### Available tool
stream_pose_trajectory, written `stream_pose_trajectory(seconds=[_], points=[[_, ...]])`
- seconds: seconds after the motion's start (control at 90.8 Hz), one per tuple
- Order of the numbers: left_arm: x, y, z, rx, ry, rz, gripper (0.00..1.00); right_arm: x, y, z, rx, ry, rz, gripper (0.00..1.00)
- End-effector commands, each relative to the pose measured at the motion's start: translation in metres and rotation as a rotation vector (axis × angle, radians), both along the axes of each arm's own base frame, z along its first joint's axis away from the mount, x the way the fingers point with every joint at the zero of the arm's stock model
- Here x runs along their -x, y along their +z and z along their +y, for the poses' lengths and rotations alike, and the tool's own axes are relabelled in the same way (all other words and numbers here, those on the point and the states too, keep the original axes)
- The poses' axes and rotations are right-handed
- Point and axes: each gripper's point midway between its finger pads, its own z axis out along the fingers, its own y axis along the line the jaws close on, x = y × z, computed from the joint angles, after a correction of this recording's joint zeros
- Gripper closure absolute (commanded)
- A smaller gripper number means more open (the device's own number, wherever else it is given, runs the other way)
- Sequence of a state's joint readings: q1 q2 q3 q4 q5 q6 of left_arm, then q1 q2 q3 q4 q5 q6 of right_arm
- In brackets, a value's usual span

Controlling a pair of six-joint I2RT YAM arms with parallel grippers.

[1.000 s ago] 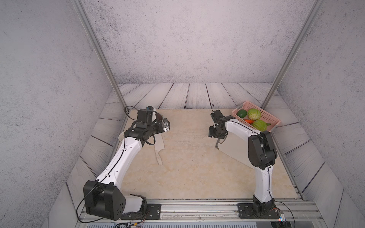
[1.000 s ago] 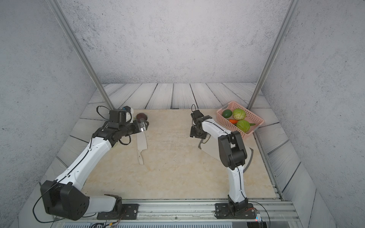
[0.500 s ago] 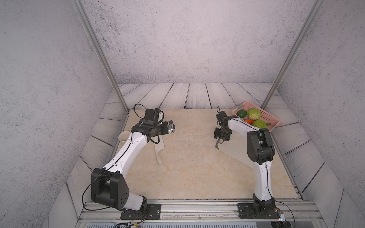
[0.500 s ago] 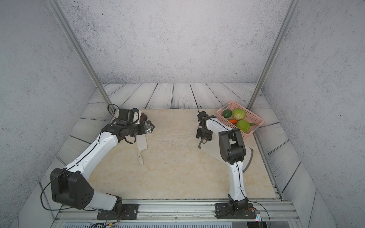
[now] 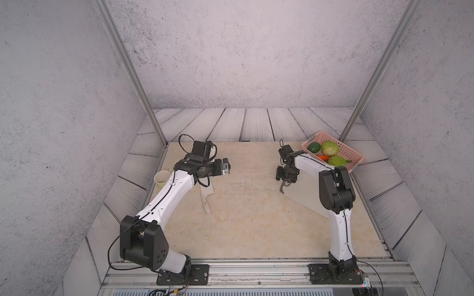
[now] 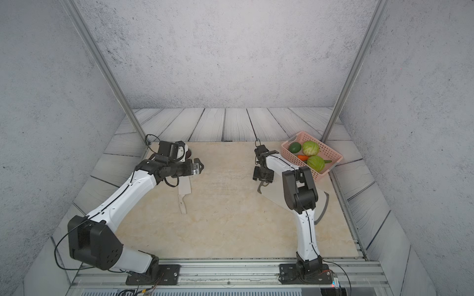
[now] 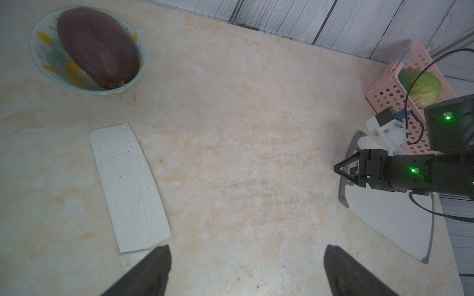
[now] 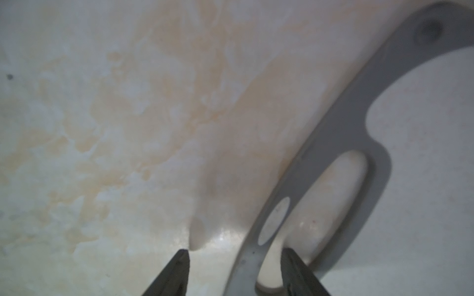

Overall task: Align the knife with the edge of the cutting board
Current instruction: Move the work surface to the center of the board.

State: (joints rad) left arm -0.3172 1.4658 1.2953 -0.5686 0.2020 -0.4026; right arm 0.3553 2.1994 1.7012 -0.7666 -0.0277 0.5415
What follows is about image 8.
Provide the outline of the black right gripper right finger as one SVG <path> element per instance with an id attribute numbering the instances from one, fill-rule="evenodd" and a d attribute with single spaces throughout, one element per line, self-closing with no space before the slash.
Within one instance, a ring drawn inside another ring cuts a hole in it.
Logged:
<path id="1" fill-rule="evenodd" d="M 293 249 L 282 250 L 280 264 L 283 287 L 288 296 L 330 296 Z"/>

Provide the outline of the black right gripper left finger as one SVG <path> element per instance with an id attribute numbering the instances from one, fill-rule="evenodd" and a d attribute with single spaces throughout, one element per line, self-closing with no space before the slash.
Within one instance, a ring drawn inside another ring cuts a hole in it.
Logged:
<path id="1" fill-rule="evenodd" d="M 189 272 L 189 251 L 180 249 L 142 296 L 186 296 Z"/>

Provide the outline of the white grey-rimmed cutting board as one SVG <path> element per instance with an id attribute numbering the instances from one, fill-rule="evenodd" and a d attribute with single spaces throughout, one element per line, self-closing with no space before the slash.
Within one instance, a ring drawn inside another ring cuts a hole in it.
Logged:
<path id="1" fill-rule="evenodd" d="M 355 150 L 357 197 L 312 262 L 339 296 L 474 293 L 474 11 L 437 2 L 408 16 L 342 92 L 293 159 L 247 235 L 227 296 L 255 296 L 277 203 L 300 203 Z"/>

